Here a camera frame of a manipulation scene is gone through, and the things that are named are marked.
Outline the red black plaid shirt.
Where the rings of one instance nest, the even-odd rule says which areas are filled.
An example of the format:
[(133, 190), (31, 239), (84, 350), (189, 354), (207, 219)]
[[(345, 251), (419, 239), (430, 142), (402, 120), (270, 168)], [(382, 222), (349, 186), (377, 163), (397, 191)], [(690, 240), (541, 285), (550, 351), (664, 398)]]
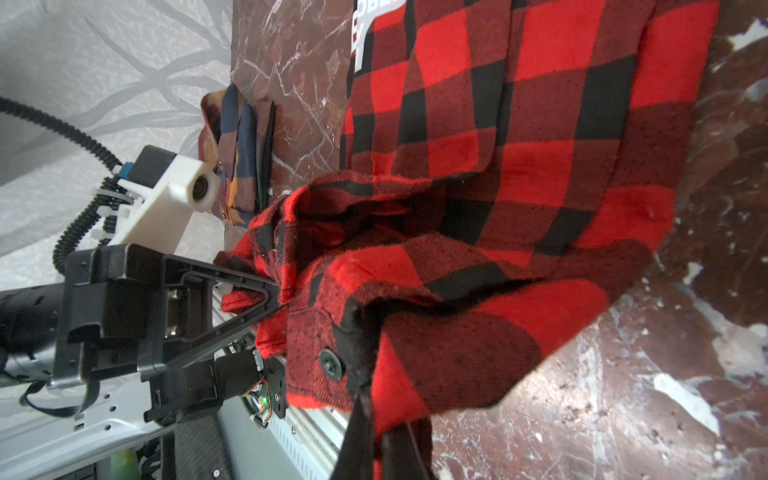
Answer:
[(359, 1), (340, 168), (221, 266), (280, 286), (288, 397), (402, 424), (498, 403), (672, 228), (715, 1)]

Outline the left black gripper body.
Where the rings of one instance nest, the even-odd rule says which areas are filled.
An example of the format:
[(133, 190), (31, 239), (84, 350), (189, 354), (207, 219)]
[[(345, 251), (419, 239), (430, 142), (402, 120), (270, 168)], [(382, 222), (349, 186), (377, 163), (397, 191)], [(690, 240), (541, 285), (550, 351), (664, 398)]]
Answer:
[(147, 381), (188, 347), (198, 315), (190, 263), (134, 245), (80, 250), (65, 263), (50, 385), (139, 373)]

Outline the folded multicolour plaid shirt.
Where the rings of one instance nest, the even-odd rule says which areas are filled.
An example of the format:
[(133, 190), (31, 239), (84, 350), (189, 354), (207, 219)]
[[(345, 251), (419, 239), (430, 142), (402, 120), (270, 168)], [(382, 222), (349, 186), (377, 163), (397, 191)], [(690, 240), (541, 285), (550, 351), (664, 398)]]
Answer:
[(198, 156), (221, 181), (210, 213), (245, 228), (269, 204), (276, 105), (251, 103), (231, 84), (206, 94), (201, 112)]

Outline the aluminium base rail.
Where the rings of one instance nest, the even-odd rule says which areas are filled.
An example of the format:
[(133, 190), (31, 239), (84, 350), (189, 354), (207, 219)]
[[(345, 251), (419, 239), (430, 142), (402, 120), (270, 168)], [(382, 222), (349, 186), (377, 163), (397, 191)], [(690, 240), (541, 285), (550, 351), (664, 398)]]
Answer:
[(132, 376), (103, 383), (101, 397), (71, 418), (23, 407), (24, 386), (1, 391), (1, 476), (4, 479), (114, 479), (112, 460), (131, 462), (152, 440), (159, 478), (327, 479), (340, 452), (347, 417), (332, 409), (290, 409), (256, 426), (237, 400), (214, 417), (178, 427), (145, 424), (148, 388)]

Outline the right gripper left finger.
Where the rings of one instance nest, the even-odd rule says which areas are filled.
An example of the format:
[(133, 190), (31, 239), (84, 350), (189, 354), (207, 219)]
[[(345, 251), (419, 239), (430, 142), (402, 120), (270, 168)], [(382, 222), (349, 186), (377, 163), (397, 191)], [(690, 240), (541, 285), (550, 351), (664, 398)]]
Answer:
[(370, 387), (355, 397), (346, 434), (331, 480), (372, 480), (374, 477), (375, 431)]

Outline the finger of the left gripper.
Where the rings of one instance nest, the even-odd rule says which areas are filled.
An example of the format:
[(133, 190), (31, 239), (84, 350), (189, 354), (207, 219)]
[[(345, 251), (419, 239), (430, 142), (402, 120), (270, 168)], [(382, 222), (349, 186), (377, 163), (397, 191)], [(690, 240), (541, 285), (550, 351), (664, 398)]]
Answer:
[(163, 256), (161, 280), (164, 366), (209, 358), (281, 308), (274, 282), (197, 260)]

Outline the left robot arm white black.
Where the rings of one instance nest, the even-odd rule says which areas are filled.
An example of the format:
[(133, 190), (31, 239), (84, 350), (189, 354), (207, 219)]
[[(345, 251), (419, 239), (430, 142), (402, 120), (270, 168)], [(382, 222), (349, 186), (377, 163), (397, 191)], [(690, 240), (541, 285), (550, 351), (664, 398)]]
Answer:
[(78, 251), (61, 283), (1, 295), (1, 383), (82, 388), (73, 406), (1, 436), (5, 479), (69, 476), (115, 451), (218, 412), (263, 377), (225, 355), (279, 310), (268, 279), (138, 245)]

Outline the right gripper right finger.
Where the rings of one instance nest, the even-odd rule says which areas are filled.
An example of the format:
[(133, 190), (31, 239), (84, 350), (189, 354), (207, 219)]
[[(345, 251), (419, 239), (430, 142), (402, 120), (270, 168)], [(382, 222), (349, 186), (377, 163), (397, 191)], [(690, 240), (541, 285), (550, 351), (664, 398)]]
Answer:
[(421, 419), (385, 432), (381, 438), (382, 478), (434, 479), (432, 424)]

